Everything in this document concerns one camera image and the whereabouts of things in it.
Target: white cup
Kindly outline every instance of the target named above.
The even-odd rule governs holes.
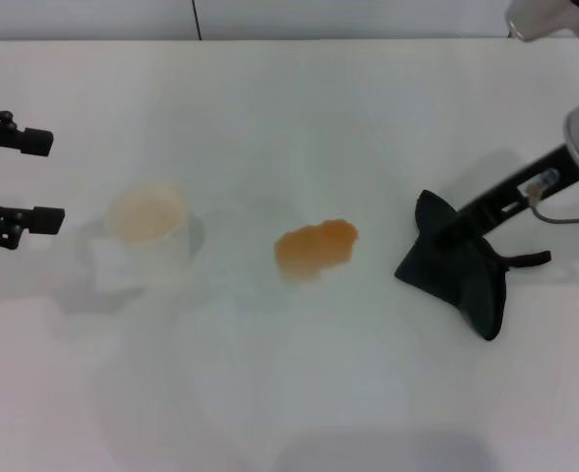
[[[112,235],[132,255],[149,285],[183,281],[190,259],[190,211],[173,183],[141,182],[120,193],[105,217]]]

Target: stain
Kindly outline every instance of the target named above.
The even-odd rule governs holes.
[[[286,282],[317,280],[324,268],[348,263],[358,239],[357,228],[344,219],[305,226],[276,241],[276,262]]]

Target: wire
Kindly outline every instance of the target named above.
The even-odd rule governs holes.
[[[528,204],[534,216],[548,224],[579,224],[579,218],[573,219],[555,219],[544,216],[538,211],[538,204],[541,201],[543,189],[539,184],[533,184],[527,188],[527,195],[529,197]]]

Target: white table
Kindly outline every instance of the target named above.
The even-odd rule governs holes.
[[[577,40],[0,43],[0,109],[55,134],[0,149],[0,204],[67,210],[0,250],[0,472],[579,471],[579,228],[494,232],[554,261],[507,275],[492,343],[390,274],[423,189],[461,206],[578,104]],[[205,231],[177,294],[100,222],[163,177]],[[273,238],[337,216],[352,263],[283,287]]]

